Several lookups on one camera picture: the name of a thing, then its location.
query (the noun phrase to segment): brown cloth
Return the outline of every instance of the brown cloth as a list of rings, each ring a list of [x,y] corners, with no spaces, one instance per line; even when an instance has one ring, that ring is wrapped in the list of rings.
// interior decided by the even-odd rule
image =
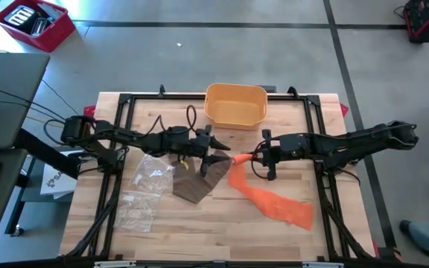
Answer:
[[[214,152],[216,156],[228,156],[221,150]],[[179,161],[173,161],[175,167],[173,175],[173,194],[198,204],[213,188],[216,187],[221,178],[228,172],[231,165],[230,161],[215,163],[208,168],[206,176],[203,178],[196,172],[193,159],[187,158],[188,170],[185,165]]]

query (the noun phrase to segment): red equipment case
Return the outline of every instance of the red equipment case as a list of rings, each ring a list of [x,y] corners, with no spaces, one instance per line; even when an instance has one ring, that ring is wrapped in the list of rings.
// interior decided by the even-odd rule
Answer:
[[[30,7],[35,11],[44,12],[37,5],[38,3],[47,4],[57,10],[63,11],[63,15],[57,18],[39,36],[31,36],[30,34],[20,31],[18,29],[15,29],[5,23],[4,21],[5,16],[11,13],[19,5]],[[26,44],[32,45],[33,47],[36,47],[45,52],[54,51],[54,49],[56,49],[56,47],[75,30],[74,23],[72,23],[71,18],[69,18],[67,9],[42,0],[15,0],[0,12],[0,25],[14,39],[23,41]]]
[[[429,42],[429,0],[409,0],[403,14],[410,42]]]

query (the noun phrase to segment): orange fabric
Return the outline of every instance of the orange fabric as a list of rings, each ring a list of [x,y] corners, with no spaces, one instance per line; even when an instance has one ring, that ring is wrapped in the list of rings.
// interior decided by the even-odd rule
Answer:
[[[314,208],[311,204],[281,197],[264,189],[250,187],[247,184],[243,163],[250,160],[251,157],[250,154],[243,154],[233,158],[233,165],[229,170],[229,185],[243,193],[262,214],[271,219],[283,220],[311,230],[314,222]]]

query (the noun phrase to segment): black floor stripe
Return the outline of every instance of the black floor stripe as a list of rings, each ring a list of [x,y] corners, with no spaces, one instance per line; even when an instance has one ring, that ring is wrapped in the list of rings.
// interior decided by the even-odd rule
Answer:
[[[339,33],[336,28],[330,0],[324,0],[324,5],[325,11],[327,13],[328,23],[331,26],[330,29],[332,34],[332,41],[334,43],[337,60],[339,62],[343,84],[346,88],[347,99],[349,100],[350,110],[352,111],[355,128],[357,130],[363,130],[364,128],[362,117],[360,116],[360,110],[358,108],[357,98],[355,97],[354,87],[352,85],[352,80],[350,79],[349,70],[347,69],[347,62],[343,55],[342,45],[340,43]],[[375,201],[375,206],[377,207],[378,218],[380,220],[385,244],[387,247],[395,248],[395,237],[393,236],[390,218],[388,216],[387,207],[385,205],[384,197],[381,192],[380,182],[378,181],[377,171],[375,170],[373,159],[371,156],[367,156],[364,161],[367,175],[369,177],[370,187],[372,188],[373,199]]]
[[[264,22],[102,22],[72,20],[75,26],[108,28],[268,28],[268,29],[329,29],[326,23],[264,23]],[[336,24],[339,30],[406,30],[405,25]]]
[[[406,25],[335,25],[335,28],[341,30],[407,30]]]
[[[97,22],[73,20],[76,26],[119,28],[273,28],[328,29],[328,24],[316,23],[245,23],[245,22]]]

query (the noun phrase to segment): red bin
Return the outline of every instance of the red bin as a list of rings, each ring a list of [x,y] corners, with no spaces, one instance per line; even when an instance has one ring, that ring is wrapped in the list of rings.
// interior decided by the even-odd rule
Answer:
[[[30,34],[15,29],[5,23],[5,16],[9,15],[9,13],[15,10],[19,5],[24,5],[34,9],[35,11],[44,13],[44,11],[37,5],[38,3],[50,5],[63,12],[63,15],[57,18],[39,36],[31,36]],[[15,0],[0,12],[0,25],[14,39],[23,41],[28,45],[32,45],[33,47],[46,52],[54,51],[54,49],[56,49],[57,46],[75,30],[74,23],[72,23],[71,18],[69,18],[67,9],[42,0]]]

